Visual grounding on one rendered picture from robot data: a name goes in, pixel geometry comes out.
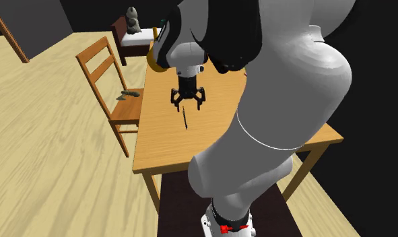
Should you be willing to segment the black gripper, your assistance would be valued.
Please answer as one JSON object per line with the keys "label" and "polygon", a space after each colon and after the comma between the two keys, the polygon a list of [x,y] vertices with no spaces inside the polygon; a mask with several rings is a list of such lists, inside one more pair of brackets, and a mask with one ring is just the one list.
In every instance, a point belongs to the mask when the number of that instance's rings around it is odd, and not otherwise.
{"label": "black gripper", "polygon": [[179,104],[183,99],[196,99],[197,110],[200,110],[202,103],[206,100],[204,87],[197,89],[197,77],[178,77],[178,90],[172,88],[170,102],[174,104],[177,111],[180,111]]}

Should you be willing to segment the light wooden table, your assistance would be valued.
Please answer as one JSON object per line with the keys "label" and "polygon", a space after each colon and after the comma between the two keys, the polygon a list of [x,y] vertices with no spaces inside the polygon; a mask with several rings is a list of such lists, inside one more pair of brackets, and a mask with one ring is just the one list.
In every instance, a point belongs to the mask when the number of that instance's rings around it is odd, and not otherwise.
{"label": "light wooden table", "polygon": [[134,169],[187,169],[193,190],[238,218],[292,170],[292,155],[327,122],[347,94],[346,59],[322,42],[269,47],[244,69],[201,74],[207,100],[183,114],[170,103],[176,73],[146,70]]}

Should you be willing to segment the yellow round object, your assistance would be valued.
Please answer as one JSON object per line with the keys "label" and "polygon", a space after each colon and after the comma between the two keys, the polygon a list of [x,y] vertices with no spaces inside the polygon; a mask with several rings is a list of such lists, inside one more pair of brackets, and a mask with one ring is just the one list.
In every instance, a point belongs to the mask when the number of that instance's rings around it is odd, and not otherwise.
{"label": "yellow round object", "polygon": [[161,66],[159,66],[159,65],[156,63],[156,60],[154,59],[153,47],[150,48],[150,50],[149,50],[149,52],[148,52],[148,54],[147,54],[147,63],[148,63],[148,65],[149,65],[149,67],[150,67],[153,71],[155,71],[155,72],[157,72],[157,73],[162,73],[162,72],[167,71],[166,68],[162,68]]}

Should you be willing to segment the brown wooden chair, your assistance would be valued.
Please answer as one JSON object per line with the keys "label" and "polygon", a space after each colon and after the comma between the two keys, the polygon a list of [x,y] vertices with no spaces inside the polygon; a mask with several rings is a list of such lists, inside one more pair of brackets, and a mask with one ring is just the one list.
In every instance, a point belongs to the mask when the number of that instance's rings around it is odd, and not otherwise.
{"label": "brown wooden chair", "polygon": [[[108,57],[95,69],[93,72],[89,72],[86,63],[96,56],[104,48],[107,49]],[[143,100],[143,88],[129,89],[125,83],[121,68],[117,63],[116,57],[110,47],[109,41],[106,36],[101,37],[98,41],[87,47],[85,50],[75,56],[79,66],[81,67],[88,84],[90,85],[101,109],[105,113],[110,127],[113,130],[116,139],[121,146],[124,155],[128,158],[129,152],[125,145],[123,134],[138,133],[138,130],[121,130],[122,125],[135,125],[139,128],[139,121],[141,115],[141,105]],[[96,82],[100,77],[108,70],[108,68],[114,65],[119,81],[121,83],[121,94],[116,98],[117,105],[113,111],[109,111],[105,101],[103,100]]]}

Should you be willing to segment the dark wooden bedside furniture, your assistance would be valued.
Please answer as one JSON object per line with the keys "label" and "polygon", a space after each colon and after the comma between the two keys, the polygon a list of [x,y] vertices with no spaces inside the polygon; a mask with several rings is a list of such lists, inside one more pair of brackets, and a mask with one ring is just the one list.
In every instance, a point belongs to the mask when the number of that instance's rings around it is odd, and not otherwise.
{"label": "dark wooden bedside furniture", "polygon": [[122,66],[126,66],[127,57],[146,56],[150,42],[160,33],[161,28],[140,28],[137,10],[129,7],[125,15],[120,16],[110,26]]}

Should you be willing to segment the dark robot stand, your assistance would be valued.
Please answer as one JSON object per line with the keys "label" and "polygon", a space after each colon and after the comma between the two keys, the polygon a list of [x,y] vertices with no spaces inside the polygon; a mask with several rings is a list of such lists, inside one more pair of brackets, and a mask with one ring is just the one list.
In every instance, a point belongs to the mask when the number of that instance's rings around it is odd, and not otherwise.
{"label": "dark robot stand", "polygon": [[[194,192],[186,171],[163,174],[157,237],[204,237],[200,219],[210,203]],[[275,184],[253,202],[251,214],[257,237],[302,237]]]}

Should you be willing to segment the grey door with wooden frame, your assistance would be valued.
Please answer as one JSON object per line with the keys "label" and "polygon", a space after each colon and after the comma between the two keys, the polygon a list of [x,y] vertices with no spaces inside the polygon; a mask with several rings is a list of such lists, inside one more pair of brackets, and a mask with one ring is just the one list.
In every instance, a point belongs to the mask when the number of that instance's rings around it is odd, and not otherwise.
{"label": "grey door with wooden frame", "polygon": [[60,0],[0,0],[0,31],[23,63],[73,33]]}

